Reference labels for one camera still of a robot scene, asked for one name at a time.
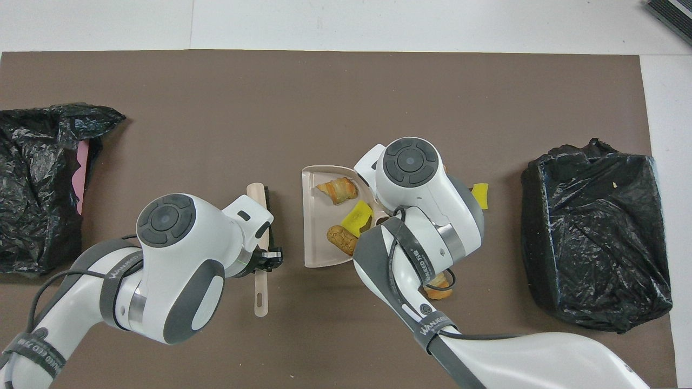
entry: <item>robotic arm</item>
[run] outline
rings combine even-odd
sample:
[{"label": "robotic arm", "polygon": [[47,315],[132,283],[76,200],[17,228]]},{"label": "robotic arm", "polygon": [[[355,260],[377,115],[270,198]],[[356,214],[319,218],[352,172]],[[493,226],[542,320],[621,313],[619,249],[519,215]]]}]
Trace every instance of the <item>robotic arm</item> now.
[{"label": "robotic arm", "polygon": [[49,387],[101,321],[167,344],[190,338],[214,314],[225,278],[281,264],[281,252],[255,250],[272,221],[246,195],[223,210],[189,194],[154,200],[137,220],[141,248],[113,239],[74,262],[46,308],[3,352],[5,388]]},{"label": "robotic arm", "polygon": [[584,336],[460,333],[419,288],[480,247],[483,214],[473,195],[420,138],[377,145],[355,170],[392,215],[361,235],[356,271],[461,387],[648,388],[613,352]]}]

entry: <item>black trash bag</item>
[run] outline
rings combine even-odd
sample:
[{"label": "black trash bag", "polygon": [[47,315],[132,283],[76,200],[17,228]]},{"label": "black trash bag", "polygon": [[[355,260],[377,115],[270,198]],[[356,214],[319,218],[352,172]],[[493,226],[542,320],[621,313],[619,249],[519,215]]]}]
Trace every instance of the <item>black trash bag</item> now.
[{"label": "black trash bag", "polygon": [[78,143],[90,140],[92,166],[99,137],[124,119],[84,103],[0,111],[0,273],[47,273],[81,253]]},{"label": "black trash bag", "polygon": [[550,150],[521,179],[522,255],[539,307],[620,334],[671,310],[651,157],[594,138]]}]

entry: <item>bread piece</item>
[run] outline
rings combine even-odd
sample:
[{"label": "bread piece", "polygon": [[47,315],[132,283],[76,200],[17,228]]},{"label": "bread piece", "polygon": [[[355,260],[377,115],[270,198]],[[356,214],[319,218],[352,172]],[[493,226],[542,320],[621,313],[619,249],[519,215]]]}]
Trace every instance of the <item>bread piece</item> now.
[{"label": "bread piece", "polygon": [[358,196],[356,186],[346,177],[318,184],[317,189],[329,196],[335,206],[346,200],[355,199]]},{"label": "bread piece", "polygon": [[356,250],[356,243],[358,242],[358,238],[342,226],[329,227],[327,240],[350,257],[353,256],[353,252]]},{"label": "bread piece", "polygon": [[[449,287],[449,282],[447,282],[447,278],[445,278],[444,273],[438,274],[437,277],[433,278],[428,284],[438,288]],[[449,289],[448,291],[436,291],[428,287],[423,287],[423,290],[428,294],[428,298],[433,300],[442,300],[443,298],[452,295],[452,289]]]}]

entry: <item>velcro strap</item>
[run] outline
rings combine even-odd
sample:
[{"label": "velcro strap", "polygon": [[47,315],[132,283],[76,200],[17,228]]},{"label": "velcro strap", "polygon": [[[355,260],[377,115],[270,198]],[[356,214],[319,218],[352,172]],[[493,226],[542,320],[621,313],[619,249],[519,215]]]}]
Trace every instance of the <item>velcro strap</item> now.
[{"label": "velcro strap", "polygon": [[17,353],[41,366],[53,379],[67,363],[62,354],[53,345],[46,342],[42,337],[27,332],[17,335],[12,343],[2,352],[0,368],[9,361],[12,353]]},{"label": "velcro strap", "polygon": [[401,249],[406,254],[408,261],[416,270],[418,278],[421,280],[421,285],[428,284],[435,278],[435,270],[430,258],[423,246],[418,242],[418,239],[413,235],[411,230],[397,217],[391,217],[382,225],[394,236],[394,239],[399,243]]},{"label": "velcro strap", "polygon": [[128,331],[127,328],[121,326],[116,320],[116,300],[122,279],[126,275],[131,274],[129,270],[138,266],[142,262],[142,258],[142,251],[136,251],[128,255],[118,262],[117,265],[113,266],[103,278],[99,309],[103,321],[110,326]]},{"label": "velcro strap", "polygon": [[430,351],[428,351],[430,342],[437,336],[442,328],[448,325],[456,328],[454,322],[451,321],[444,312],[434,311],[418,323],[418,328],[413,332],[413,337],[416,338],[416,342],[430,354]]}]

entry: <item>brown surface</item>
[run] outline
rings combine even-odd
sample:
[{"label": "brown surface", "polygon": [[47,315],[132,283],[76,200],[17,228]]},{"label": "brown surface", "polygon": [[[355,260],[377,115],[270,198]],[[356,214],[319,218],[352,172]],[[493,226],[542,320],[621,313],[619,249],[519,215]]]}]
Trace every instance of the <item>brown surface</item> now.
[{"label": "brown surface", "polygon": [[[303,267],[300,170],[353,166],[375,143],[427,138],[451,174],[490,183],[484,246],[435,305],[468,333],[566,331],[601,341],[655,387],[675,386],[668,316],[625,335],[579,329],[533,303],[519,245],[526,163],[597,136],[650,154],[639,60],[631,56],[160,51],[5,53],[0,108],[85,101],[116,108],[84,205],[84,247],[132,233],[148,201],[189,192],[218,207],[261,181],[285,264],[269,315],[252,278],[229,280],[212,322],[166,346],[106,325],[55,388],[450,388],[350,263]],[[0,344],[25,323],[37,282],[0,278]]]}]

